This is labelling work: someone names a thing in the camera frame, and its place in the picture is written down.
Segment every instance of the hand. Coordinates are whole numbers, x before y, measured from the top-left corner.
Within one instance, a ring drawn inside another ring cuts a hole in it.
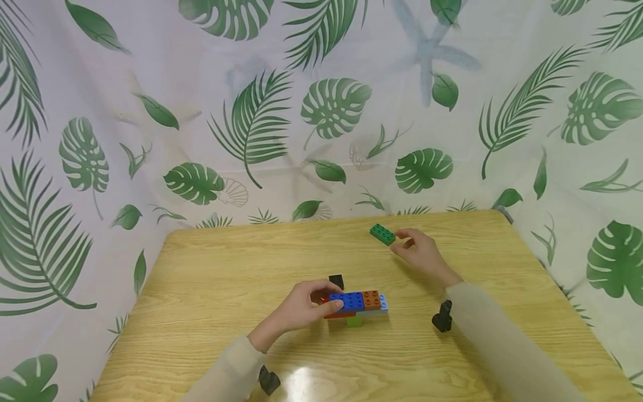
[[[284,333],[311,325],[327,315],[337,313],[344,303],[333,300],[322,304],[322,297],[342,293],[329,280],[308,280],[294,286],[284,301],[248,335],[256,350],[266,353]]]
[[[410,266],[433,277],[444,288],[462,282],[460,275],[455,273],[446,263],[438,250],[435,240],[418,229],[400,229],[395,232],[400,239],[410,237],[406,242],[391,244],[392,252],[400,256]]]

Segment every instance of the wooden table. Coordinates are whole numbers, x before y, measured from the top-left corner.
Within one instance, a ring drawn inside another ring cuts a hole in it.
[[[284,336],[266,363],[282,380],[271,401],[506,400],[456,329],[440,334],[433,328],[443,294],[368,233],[375,223],[434,236],[445,259],[489,292],[588,401],[640,401],[495,211],[174,232],[91,401],[179,401],[295,283],[337,273],[346,291],[383,292],[388,319],[367,317],[363,327],[350,329],[322,321]],[[250,400],[266,399],[257,387]]]

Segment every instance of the orange lego brick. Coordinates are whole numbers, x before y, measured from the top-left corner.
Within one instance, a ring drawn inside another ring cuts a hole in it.
[[[382,303],[379,301],[379,292],[376,290],[369,290],[362,292],[364,298],[364,310],[379,310],[382,308]]]

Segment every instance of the green lego brick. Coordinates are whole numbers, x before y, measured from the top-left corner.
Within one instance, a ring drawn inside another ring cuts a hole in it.
[[[395,241],[395,235],[379,223],[376,223],[376,225],[370,229],[370,234],[387,246],[390,246]]]
[[[346,328],[359,328],[364,323],[361,317],[346,317]]]

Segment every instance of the black clip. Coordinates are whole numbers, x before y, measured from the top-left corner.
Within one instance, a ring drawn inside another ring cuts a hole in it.
[[[259,370],[259,385],[266,395],[270,396],[279,388],[281,381],[274,372],[268,372],[266,366],[261,366]]]
[[[440,306],[440,312],[433,316],[431,322],[440,332],[446,332],[451,330],[451,301],[445,300],[444,303]]]

